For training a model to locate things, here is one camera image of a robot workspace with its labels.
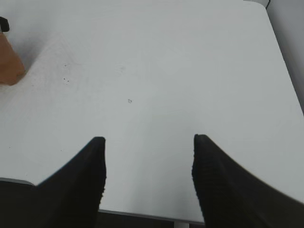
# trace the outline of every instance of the white table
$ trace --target white table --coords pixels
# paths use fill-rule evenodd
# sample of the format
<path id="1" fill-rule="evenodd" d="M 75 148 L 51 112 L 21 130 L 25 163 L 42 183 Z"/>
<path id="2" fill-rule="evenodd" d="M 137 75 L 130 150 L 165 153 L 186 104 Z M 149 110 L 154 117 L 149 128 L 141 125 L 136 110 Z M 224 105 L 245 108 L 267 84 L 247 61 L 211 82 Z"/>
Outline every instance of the white table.
<path id="1" fill-rule="evenodd" d="M 100 209 L 202 222 L 193 136 L 304 202 L 304 118 L 247 1 L 0 0 L 27 75 L 0 87 L 0 176 L 39 184 L 106 138 Z"/>

